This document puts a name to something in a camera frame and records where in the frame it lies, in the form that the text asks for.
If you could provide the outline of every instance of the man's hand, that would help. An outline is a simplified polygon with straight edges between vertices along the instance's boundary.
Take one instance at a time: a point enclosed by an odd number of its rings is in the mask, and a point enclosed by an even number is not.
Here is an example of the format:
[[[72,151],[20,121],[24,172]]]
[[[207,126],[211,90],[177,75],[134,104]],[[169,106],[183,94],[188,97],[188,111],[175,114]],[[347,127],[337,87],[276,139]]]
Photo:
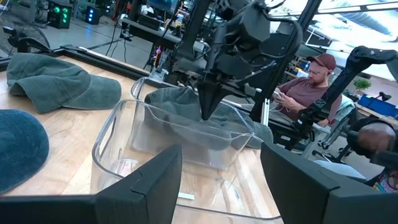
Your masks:
[[[384,123],[371,123],[358,131],[358,144],[373,153],[388,150],[395,138],[395,131]]]
[[[303,105],[297,103],[293,98],[286,96],[284,93],[279,93],[280,97],[275,97],[275,102],[284,106],[287,109],[291,109],[295,112],[305,109]]]

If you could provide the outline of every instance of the wooden table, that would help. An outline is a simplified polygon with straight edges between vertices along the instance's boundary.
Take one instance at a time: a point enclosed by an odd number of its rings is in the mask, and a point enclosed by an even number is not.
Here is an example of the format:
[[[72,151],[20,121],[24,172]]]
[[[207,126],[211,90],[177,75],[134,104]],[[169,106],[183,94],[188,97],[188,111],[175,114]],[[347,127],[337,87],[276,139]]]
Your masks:
[[[359,105],[357,103],[355,103],[355,106],[357,107],[358,112],[360,112],[361,114],[363,114],[365,116],[375,116],[375,117],[377,117],[377,118],[379,118],[379,119],[381,119],[381,120],[383,120],[383,121],[385,121],[385,122],[387,122],[387,123],[389,123],[389,124],[391,124],[391,125],[393,125],[393,126],[398,128],[398,120],[396,120],[395,118],[381,115],[378,112],[370,110],[369,108],[367,108],[365,106],[361,106],[361,105]]]
[[[60,57],[60,59],[75,63],[90,74],[119,81],[123,89],[122,99],[132,98],[130,89],[134,80],[72,58]],[[6,73],[0,73],[0,108],[20,109],[34,115],[47,131],[50,139],[50,152],[44,167],[36,175],[5,195],[89,194],[91,150],[111,110],[87,111],[62,108],[47,114],[37,114],[28,98],[8,95],[6,81]],[[148,86],[144,91],[149,93],[154,90],[155,88]],[[207,204],[197,206],[250,217],[272,218],[279,216],[262,171],[259,155],[260,151],[252,149],[245,149],[240,153],[233,164],[237,172],[236,178],[229,183],[229,187],[223,184],[223,187],[220,187],[217,193],[212,195],[212,198],[205,200]],[[237,192],[239,192],[239,201],[235,199]],[[178,203],[186,204],[183,200],[186,199],[180,198]],[[220,219],[214,219],[214,217],[204,219],[202,217],[189,222],[226,223],[229,220],[228,216],[218,216]],[[173,223],[186,223],[186,220],[179,219]],[[270,223],[282,223],[282,221],[278,219],[270,221]]]

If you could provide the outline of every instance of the ceiling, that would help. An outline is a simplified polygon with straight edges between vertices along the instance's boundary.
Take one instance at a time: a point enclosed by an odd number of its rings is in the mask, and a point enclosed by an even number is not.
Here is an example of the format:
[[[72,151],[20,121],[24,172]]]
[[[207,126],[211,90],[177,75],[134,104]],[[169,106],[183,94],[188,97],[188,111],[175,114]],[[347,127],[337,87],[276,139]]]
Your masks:
[[[280,0],[266,0],[268,4],[275,4],[276,2],[280,2]],[[353,12],[358,10],[359,6],[383,2],[391,3],[383,5],[383,11],[361,12],[363,10],[363,7],[361,7],[360,11]],[[300,14],[306,4],[307,0],[286,0],[283,6],[274,9],[271,14],[282,15],[286,12],[290,15],[295,12]],[[308,43],[307,40],[303,41],[312,47],[327,49],[329,54],[336,57],[340,66],[345,66],[349,53],[359,45],[398,51],[398,11],[388,10],[392,7],[398,8],[397,0],[323,0],[318,13],[323,12],[324,14],[314,16],[307,32],[312,33],[312,38],[317,37],[329,41],[326,42],[327,45],[314,45]],[[385,65],[373,65],[364,73],[394,80]]]

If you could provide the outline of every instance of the floor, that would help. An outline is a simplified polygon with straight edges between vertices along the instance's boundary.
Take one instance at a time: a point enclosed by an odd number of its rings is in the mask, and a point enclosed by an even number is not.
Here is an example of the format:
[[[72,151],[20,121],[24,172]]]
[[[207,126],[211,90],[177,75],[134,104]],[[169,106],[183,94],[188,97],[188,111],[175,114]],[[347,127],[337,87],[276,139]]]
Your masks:
[[[42,29],[42,31],[48,38],[50,46],[53,49],[56,49],[61,45],[72,44],[89,48],[101,54],[106,54],[109,51],[108,56],[120,61],[124,61],[126,58],[127,63],[142,68],[148,59],[152,44],[137,37],[133,37],[132,41],[127,41],[126,44],[121,40],[116,41],[115,38],[114,41],[116,43],[113,43],[109,49],[109,43],[113,41],[112,35],[114,31],[114,27],[110,24],[112,24],[110,21],[101,21],[99,25],[94,26],[87,24],[84,21],[73,20],[69,29],[58,30],[53,27],[48,27],[47,29]],[[115,36],[117,37],[119,34],[120,29],[116,29]],[[330,147],[329,152],[337,154],[338,149],[344,146],[346,146],[346,139],[339,137]],[[318,146],[314,146],[314,149],[322,151]],[[320,159],[320,157],[312,156],[310,159]],[[367,179],[373,178],[383,169],[380,166],[370,164],[368,159],[355,154],[355,152],[345,158],[345,162],[354,167]]]

